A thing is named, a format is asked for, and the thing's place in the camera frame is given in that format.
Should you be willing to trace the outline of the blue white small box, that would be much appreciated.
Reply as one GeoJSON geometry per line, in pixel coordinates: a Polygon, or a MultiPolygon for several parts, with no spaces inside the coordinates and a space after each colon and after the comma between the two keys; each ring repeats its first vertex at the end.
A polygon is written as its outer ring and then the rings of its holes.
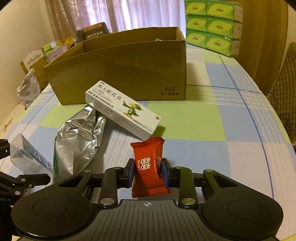
{"type": "Polygon", "coordinates": [[[10,143],[11,162],[23,171],[29,174],[48,174],[52,175],[51,164],[29,143],[21,134],[10,143]]]}

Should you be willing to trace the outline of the red candy packet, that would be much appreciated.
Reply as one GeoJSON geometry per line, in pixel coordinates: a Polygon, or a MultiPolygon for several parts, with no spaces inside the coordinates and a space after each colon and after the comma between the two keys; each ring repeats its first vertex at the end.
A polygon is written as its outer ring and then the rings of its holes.
{"type": "Polygon", "coordinates": [[[135,162],[133,198],[170,193],[160,173],[164,142],[162,137],[153,137],[130,144],[133,148],[135,162]]]}

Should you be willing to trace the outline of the silver green tea bag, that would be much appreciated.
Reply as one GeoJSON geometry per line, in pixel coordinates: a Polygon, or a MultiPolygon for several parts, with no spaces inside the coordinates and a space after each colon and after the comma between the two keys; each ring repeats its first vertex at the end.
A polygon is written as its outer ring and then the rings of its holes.
{"type": "Polygon", "coordinates": [[[54,144],[53,182],[83,171],[95,157],[106,117],[86,105],[59,128],[54,144]]]}

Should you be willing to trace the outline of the white ointment box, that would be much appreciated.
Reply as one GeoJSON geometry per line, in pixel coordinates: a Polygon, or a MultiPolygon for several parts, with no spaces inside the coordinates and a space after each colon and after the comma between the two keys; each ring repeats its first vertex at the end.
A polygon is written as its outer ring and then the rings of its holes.
{"type": "Polygon", "coordinates": [[[86,90],[85,100],[87,104],[143,141],[152,136],[162,119],[102,80],[86,90]]]}

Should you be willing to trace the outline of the white crinkled plastic bag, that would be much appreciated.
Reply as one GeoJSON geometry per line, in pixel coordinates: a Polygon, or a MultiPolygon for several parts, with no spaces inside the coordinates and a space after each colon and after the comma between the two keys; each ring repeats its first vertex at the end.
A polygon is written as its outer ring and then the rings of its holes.
{"type": "Polygon", "coordinates": [[[25,109],[27,109],[41,93],[40,85],[34,73],[35,70],[30,69],[20,86],[16,89],[18,101],[25,109]]]}

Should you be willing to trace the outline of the brown cardboard carton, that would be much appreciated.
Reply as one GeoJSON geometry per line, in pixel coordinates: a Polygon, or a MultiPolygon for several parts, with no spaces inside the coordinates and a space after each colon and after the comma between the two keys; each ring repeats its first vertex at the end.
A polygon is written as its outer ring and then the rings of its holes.
{"type": "Polygon", "coordinates": [[[40,89],[43,90],[47,87],[49,80],[46,77],[43,68],[48,64],[47,59],[45,56],[37,60],[35,63],[33,63],[30,68],[34,69],[34,76],[36,77],[40,89]]]}

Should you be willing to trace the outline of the brown cardboard box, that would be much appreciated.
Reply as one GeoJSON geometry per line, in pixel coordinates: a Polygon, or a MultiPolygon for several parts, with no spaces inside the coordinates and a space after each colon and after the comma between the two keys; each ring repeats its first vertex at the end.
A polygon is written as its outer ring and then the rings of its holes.
{"type": "Polygon", "coordinates": [[[82,41],[43,70],[62,105],[84,103],[99,81],[134,100],[184,100],[185,38],[179,27],[112,33],[82,41]]]}

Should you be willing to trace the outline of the lace curtain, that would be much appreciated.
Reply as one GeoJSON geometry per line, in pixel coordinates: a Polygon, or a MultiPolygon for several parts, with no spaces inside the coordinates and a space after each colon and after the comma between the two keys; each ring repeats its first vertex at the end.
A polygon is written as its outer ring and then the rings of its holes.
{"type": "Polygon", "coordinates": [[[145,27],[179,27],[184,33],[186,28],[183,1],[45,1],[45,7],[56,40],[101,22],[111,33],[145,27]]]}

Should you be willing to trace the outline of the dark food container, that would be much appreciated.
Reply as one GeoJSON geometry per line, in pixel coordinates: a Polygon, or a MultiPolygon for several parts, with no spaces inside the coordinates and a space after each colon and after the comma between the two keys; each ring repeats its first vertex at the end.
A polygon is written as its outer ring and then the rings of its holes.
{"type": "Polygon", "coordinates": [[[75,32],[75,43],[79,44],[84,40],[92,39],[99,36],[109,34],[109,30],[105,22],[96,23],[88,27],[84,27],[75,32]]]}

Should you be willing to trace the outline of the green tissue pack stack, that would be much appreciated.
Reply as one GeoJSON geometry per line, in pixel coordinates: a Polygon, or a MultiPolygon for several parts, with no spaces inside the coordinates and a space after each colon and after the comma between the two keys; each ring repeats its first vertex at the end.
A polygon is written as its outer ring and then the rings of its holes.
{"type": "Polygon", "coordinates": [[[231,1],[184,1],[186,42],[216,53],[239,54],[243,7],[231,1]]]}

